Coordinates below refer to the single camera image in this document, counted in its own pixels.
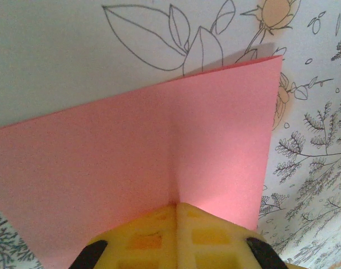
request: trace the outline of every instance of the yellow plastic object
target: yellow plastic object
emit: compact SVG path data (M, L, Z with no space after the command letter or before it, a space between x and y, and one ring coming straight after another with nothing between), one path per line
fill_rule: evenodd
M254 231L180 203L100 234L88 244L107 242L95 265L75 268L261 269L246 243L249 237L265 241Z

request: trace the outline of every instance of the pink paper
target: pink paper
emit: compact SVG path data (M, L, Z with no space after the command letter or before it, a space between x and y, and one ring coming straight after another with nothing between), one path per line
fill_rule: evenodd
M45 268L171 202L254 229L281 57L0 129L0 209Z

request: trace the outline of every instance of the pink cardstock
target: pink cardstock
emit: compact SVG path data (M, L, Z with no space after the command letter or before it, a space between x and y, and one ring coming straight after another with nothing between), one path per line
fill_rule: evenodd
M0 129L0 210L45 268L172 202L255 229L281 57Z

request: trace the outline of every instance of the black plastic part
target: black plastic part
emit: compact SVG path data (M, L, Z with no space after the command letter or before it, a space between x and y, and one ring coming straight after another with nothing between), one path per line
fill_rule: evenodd
M69 269L93 269L107 246L107 241L100 240L85 247Z
M271 245L254 237L246 241L262 269L288 269Z

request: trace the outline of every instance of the white paper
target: white paper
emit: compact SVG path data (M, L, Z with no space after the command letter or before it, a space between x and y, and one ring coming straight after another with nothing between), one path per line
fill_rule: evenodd
M0 127L272 54L284 62L259 232L290 263L340 265L341 1L0 1ZM34 266L17 254L0 268Z

